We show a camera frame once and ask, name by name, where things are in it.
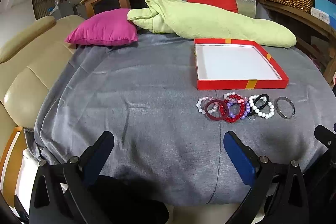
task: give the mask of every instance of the gray cloth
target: gray cloth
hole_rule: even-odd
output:
[[[272,102],[287,96],[296,107],[293,119],[275,113],[268,120],[233,124],[209,120],[198,112],[198,98],[222,98],[225,91],[197,90],[194,42],[143,32],[128,47],[77,49],[41,107],[35,142],[48,162],[63,163],[108,130],[115,147],[102,175],[173,205],[240,202],[249,187],[223,148],[224,133],[233,130],[257,155],[273,162],[298,160],[304,170],[323,152],[314,128],[332,129],[335,122],[335,96],[313,62],[295,48],[264,48],[287,73],[287,88],[236,91],[267,93]],[[234,66],[223,59],[223,69]],[[253,69],[252,60],[247,69]],[[282,109],[291,112],[286,103]]]

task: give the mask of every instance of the red cloth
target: red cloth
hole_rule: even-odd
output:
[[[236,0],[187,0],[187,2],[207,4],[238,13]]]

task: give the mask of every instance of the blue gripper pad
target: blue gripper pad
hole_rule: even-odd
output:
[[[245,146],[233,131],[225,133],[223,142],[224,149],[240,175],[241,180],[244,184],[252,187],[258,171],[256,170],[258,169],[258,164],[255,161],[255,153],[250,147]]]

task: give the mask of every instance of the pink pillow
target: pink pillow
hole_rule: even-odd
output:
[[[137,28],[127,20],[130,9],[103,12],[80,24],[65,42],[79,45],[120,46],[138,41]]]

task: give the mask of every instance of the silver bangle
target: silver bangle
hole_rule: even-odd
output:
[[[284,114],[281,112],[281,110],[279,109],[278,102],[279,102],[280,100],[285,100],[286,102],[290,103],[290,105],[292,106],[293,113],[292,113],[292,115],[291,115],[290,117],[287,117],[286,115],[284,115]],[[284,97],[284,96],[279,97],[279,98],[276,100],[276,102],[275,102],[274,105],[275,105],[275,109],[277,110],[278,114],[279,114],[281,117],[283,117],[284,119],[290,119],[290,118],[293,118],[293,117],[294,117],[294,115],[295,115],[295,106],[294,106],[293,102],[292,102],[290,99],[288,99],[287,97]]]

